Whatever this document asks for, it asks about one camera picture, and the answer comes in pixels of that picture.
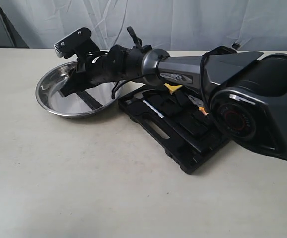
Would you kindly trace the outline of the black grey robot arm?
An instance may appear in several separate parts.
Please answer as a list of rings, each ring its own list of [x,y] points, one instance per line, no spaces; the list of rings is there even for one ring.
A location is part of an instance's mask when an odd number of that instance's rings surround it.
[[[182,85],[201,97],[214,124],[237,144],[287,160],[287,54],[218,47],[202,56],[173,57],[150,45],[115,45],[79,60],[60,94],[118,81]]]

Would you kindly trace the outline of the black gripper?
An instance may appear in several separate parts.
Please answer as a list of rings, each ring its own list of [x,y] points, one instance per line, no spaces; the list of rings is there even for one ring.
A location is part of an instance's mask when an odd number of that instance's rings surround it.
[[[126,50],[110,49],[108,52],[91,52],[86,62],[77,60],[69,73],[68,80],[60,89],[60,95],[67,97],[108,82],[126,80]]]

